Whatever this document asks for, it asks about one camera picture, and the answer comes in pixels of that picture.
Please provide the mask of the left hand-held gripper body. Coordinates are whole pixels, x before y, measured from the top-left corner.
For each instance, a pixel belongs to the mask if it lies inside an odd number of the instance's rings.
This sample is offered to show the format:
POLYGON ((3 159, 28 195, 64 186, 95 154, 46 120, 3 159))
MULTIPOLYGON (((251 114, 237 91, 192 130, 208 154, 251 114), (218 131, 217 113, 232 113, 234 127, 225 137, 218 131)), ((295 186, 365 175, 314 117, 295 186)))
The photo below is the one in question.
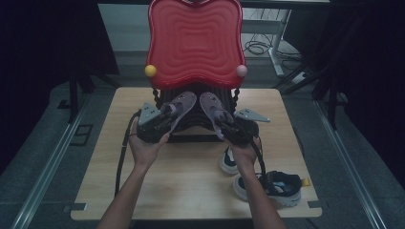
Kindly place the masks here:
POLYGON ((170 121, 168 115, 145 102, 138 120, 138 137, 146 143, 158 143, 164 134, 170 133, 170 121))

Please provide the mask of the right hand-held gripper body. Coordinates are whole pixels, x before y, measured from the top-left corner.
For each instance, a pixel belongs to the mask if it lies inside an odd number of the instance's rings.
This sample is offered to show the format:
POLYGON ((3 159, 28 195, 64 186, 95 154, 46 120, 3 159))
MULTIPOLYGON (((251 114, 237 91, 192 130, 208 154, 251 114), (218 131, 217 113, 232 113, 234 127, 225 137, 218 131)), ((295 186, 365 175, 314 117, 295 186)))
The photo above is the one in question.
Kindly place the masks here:
POLYGON ((228 126, 229 135, 225 136, 232 144, 244 147, 253 137, 259 136, 258 122, 269 122, 270 119, 257 112, 244 108, 233 115, 233 123, 223 123, 228 126))

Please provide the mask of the purple sandal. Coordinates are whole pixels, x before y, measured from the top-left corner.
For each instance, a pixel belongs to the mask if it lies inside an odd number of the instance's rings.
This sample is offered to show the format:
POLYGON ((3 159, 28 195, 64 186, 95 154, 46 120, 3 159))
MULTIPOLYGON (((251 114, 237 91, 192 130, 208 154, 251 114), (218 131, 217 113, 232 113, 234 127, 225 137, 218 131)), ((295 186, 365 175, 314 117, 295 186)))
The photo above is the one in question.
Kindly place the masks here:
POLYGON ((173 100, 170 102, 165 102, 164 104, 173 104, 177 108, 177 116, 176 117, 170 117, 170 125, 171 122, 179 117, 182 119, 195 105, 197 101, 197 96, 192 93, 192 92, 184 92, 182 94, 179 94, 177 97, 175 97, 173 100))
POLYGON ((222 104, 222 101, 213 93, 205 92, 200 95, 200 105, 202 107, 203 112, 211 121, 217 137, 220 140, 223 140, 224 135, 222 134, 222 130, 219 126, 219 123, 216 121, 217 111, 226 111, 224 105, 222 104))

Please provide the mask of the navy and white sneaker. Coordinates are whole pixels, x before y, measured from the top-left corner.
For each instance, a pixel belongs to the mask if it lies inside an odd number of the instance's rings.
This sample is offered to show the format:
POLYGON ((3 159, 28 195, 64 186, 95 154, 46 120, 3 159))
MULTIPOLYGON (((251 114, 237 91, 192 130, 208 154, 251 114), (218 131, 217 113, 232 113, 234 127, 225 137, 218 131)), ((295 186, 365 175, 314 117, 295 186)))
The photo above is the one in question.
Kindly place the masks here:
POLYGON ((220 168, 229 175, 237 175, 239 173, 230 147, 224 150, 224 154, 220 160, 220 168))
MULTIPOLYGON (((266 195, 282 206, 296 206, 301 199, 302 180, 298 175, 289 175, 279 171, 270 171, 265 175, 257 173, 266 195)), ((245 183, 242 176, 237 176, 233 181, 233 189, 236 195, 247 201, 245 183)))

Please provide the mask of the red and black shoe rack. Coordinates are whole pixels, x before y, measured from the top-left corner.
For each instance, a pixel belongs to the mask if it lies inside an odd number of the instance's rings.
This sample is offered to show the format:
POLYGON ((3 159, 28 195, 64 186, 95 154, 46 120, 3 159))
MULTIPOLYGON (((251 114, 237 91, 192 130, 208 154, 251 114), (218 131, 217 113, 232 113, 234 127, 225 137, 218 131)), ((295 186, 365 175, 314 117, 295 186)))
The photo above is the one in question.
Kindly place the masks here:
POLYGON ((231 91, 241 87, 246 75, 241 4, 238 0, 153 0, 148 17, 151 41, 145 73, 156 106, 160 110, 179 94, 192 92, 197 101, 174 131, 192 126, 210 130, 200 95, 215 94, 233 113, 238 97, 231 91))

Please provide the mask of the person's right hand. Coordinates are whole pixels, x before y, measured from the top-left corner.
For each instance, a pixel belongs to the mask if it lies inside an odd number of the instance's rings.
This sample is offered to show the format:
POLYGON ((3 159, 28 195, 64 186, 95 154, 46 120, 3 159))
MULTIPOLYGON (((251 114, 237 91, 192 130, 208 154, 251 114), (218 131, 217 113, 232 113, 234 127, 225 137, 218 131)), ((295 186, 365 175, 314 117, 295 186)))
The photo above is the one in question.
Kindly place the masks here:
POLYGON ((254 148, 248 144, 244 147, 239 147, 232 144, 230 141, 226 142, 232 151, 237 168, 241 175, 255 174, 254 164, 257 158, 257 154, 254 148))

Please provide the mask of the person's left hand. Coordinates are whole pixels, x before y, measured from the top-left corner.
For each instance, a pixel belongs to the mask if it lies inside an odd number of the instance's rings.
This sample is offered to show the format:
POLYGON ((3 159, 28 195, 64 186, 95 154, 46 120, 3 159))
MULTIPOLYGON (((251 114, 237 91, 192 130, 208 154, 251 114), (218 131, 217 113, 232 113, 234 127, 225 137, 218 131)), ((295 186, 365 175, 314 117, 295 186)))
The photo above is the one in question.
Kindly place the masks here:
POLYGON ((136 169, 148 170, 156 161, 160 147, 168 141, 169 134, 164 134, 158 143, 146 143, 138 137, 138 124, 135 122, 129 136, 129 146, 136 169))

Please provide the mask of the white power strip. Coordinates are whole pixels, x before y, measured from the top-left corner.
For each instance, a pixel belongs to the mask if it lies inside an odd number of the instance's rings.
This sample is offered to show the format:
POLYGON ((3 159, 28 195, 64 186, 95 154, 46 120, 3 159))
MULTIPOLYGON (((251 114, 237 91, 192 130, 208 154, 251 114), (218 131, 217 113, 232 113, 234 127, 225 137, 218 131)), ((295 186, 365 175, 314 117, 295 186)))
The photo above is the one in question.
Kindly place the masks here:
POLYGON ((308 75, 307 73, 305 73, 305 72, 300 72, 298 75, 296 75, 296 76, 291 80, 291 82, 292 82, 293 84, 298 84, 298 83, 300 83, 301 81, 305 80, 308 76, 309 76, 309 75, 308 75))

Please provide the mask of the black metal stand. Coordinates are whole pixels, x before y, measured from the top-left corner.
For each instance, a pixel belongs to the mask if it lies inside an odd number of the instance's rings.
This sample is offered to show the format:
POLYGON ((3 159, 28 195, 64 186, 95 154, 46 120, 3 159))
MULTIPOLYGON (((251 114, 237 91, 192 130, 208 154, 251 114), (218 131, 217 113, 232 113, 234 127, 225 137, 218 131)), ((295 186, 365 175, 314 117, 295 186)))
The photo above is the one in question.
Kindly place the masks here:
POLYGON ((91 68, 72 69, 69 72, 69 99, 67 101, 63 100, 60 103, 61 109, 70 110, 69 123, 72 123, 78 116, 78 90, 81 90, 85 94, 92 94, 95 91, 96 85, 92 79, 93 76, 115 89, 120 87, 117 81, 105 73, 94 72, 91 68))

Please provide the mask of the black tripod stand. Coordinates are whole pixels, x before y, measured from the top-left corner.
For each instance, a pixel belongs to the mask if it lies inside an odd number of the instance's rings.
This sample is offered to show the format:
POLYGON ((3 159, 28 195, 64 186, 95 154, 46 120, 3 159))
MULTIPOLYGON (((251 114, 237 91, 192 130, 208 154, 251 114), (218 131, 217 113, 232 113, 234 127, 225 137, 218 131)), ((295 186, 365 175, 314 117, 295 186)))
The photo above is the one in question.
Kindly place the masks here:
POLYGON ((316 59, 307 59, 303 61, 297 68, 295 68, 291 73, 287 74, 278 83, 273 86, 273 89, 278 89, 282 94, 292 94, 295 91, 307 86, 308 84, 316 81, 316 85, 312 90, 311 97, 313 100, 318 101, 323 99, 326 95, 329 96, 329 101, 327 103, 327 121, 336 129, 335 124, 335 113, 336 107, 338 106, 337 100, 337 63, 338 58, 332 57, 327 61, 324 68, 320 71, 307 76, 304 80, 299 83, 286 87, 293 78, 295 78, 300 72, 306 69, 310 64, 316 62, 316 59))

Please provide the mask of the dark curtain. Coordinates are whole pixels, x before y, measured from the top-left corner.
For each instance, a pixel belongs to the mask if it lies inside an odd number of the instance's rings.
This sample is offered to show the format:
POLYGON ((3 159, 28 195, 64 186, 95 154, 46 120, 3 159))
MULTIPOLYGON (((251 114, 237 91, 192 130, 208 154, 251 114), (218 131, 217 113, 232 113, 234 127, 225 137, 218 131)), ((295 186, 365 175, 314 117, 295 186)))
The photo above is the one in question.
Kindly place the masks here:
MULTIPOLYGON (((348 99, 346 114, 405 189, 405 0, 363 1, 364 21, 331 74, 348 99)), ((332 50, 311 66, 321 70, 343 40, 337 33, 351 12, 292 10, 284 39, 307 60, 335 36, 332 50)))
POLYGON ((98 0, 0 0, 0 174, 47 108, 51 90, 76 74, 117 74, 98 0))

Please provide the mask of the metal floor rail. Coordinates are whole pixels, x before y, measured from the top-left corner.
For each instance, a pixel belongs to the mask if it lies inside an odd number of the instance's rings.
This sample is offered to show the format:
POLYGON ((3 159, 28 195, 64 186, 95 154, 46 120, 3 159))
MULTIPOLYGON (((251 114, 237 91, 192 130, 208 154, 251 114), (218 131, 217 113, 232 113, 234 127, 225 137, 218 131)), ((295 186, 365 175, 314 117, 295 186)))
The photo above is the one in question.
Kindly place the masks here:
POLYGON ((76 117, 71 123, 68 124, 62 137, 59 139, 49 159, 47 160, 42 172, 40 173, 38 179, 33 185, 28 197, 26 198, 24 204, 22 205, 19 213, 17 214, 11 229, 28 229, 32 219, 45 196, 51 181, 65 156, 67 149, 74 137, 74 133, 77 130, 81 119, 86 111, 89 104, 91 96, 85 94, 79 102, 79 107, 76 117))
POLYGON ((365 186, 363 179, 358 174, 349 152, 344 145, 338 132, 331 126, 328 121, 327 111, 324 105, 319 101, 314 101, 313 105, 319 114, 324 128, 330 138, 330 141, 335 148, 335 151, 342 163, 344 170, 353 186, 353 189, 364 209, 364 212, 369 219, 369 222, 373 229, 387 229, 387 225, 382 218, 380 211, 367 187, 365 186))

